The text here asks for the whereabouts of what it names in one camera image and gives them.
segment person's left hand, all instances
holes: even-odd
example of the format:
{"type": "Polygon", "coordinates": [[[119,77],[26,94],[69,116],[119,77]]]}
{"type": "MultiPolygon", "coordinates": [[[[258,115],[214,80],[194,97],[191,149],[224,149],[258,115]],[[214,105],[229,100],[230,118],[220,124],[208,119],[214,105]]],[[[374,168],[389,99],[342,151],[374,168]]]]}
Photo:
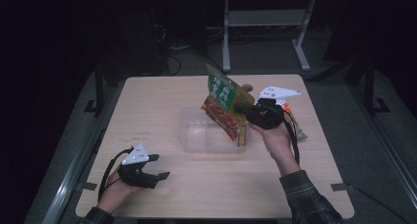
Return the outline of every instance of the person's left hand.
{"type": "Polygon", "coordinates": [[[107,185],[101,199],[98,201],[97,207],[108,213],[113,213],[119,208],[131,195],[144,190],[145,188],[132,187],[120,180],[117,173],[119,168],[108,177],[107,185]]]}

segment clear plastic container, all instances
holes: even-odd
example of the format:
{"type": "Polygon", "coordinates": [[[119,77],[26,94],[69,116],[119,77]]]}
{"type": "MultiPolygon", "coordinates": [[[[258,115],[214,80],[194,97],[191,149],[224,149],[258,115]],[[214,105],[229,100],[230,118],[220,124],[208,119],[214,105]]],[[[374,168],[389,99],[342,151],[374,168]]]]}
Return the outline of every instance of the clear plastic container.
{"type": "Polygon", "coordinates": [[[245,145],[238,146],[199,106],[181,109],[178,140],[186,152],[240,153],[248,146],[250,131],[247,129],[245,145]]]}

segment hand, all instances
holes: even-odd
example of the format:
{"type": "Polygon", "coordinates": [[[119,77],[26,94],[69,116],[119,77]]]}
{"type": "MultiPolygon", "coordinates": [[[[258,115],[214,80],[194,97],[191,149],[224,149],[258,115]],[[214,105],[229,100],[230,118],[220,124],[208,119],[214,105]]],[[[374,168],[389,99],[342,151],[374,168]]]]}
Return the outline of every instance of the hand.
{"type": "Polygon", "coordinates": [[[117,168],[107,179],[107,188],[104,190],[97,207],[108,213],[113,213],[131,195],[144,190],[145,188],[132,187],[120,180],[117,168]]]}
{"type": "Polygon", "coordinates": [[[251,123],[249,125],[263,137],[265,146],[270,156],[275,160],[281,176],[301,170],[291,151],[290,135],[283,123],[277,128],[269,130],[262,129],[251,123]]]}

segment plaid sleeve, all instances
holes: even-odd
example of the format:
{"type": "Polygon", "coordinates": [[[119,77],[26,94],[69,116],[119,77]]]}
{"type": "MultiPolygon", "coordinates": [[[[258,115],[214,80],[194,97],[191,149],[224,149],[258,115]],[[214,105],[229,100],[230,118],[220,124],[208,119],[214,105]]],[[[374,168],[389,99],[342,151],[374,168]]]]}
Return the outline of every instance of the plaid sleeve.
{"type": "Polygon", "coordinates": [[[279,180],[291,208],[293,223],[335,224],[343,222],[331,203],[319,194],[306,171],[291,173],[279,180]]]}
{"type": "Polygon", "coordinates": [[[114,217],[97,207],[93,207],[87,216],[79,222],[79,224],[111,224],[114,217]]]}

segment wooden table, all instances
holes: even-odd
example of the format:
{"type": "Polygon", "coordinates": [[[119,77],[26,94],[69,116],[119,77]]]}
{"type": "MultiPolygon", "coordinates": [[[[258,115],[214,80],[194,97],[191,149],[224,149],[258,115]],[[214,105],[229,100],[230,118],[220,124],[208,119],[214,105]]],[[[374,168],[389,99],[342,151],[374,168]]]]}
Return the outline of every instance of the wooden table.
{"type": "MultiPolygon", "coordinates": [[[[302,79],[296,75],[229,76],[238,84],[251,84],[256,96],[271,84],[299,89],[300,96],[287,99],[308,138],[299,143],[301,166],[319,192],[344,218],[354,214],[346,191],[334,192],[342,183],[328,142],[302,79]]],[[[182,108],[200,106],[209,94],[208,77],[146,77],[126,81],[109,123],[77,214],[85,216],[97,202],[98,186],[109,161],[118,152],[142,142],[148,153],[160,155],[144,172],[170,171],[154,190],[135,194],[114,214],[135,218],[239,218],[291,217],[279,171],[260,135],[252,132],[243,153],[187,153],[177,139],[182,108]]]]}

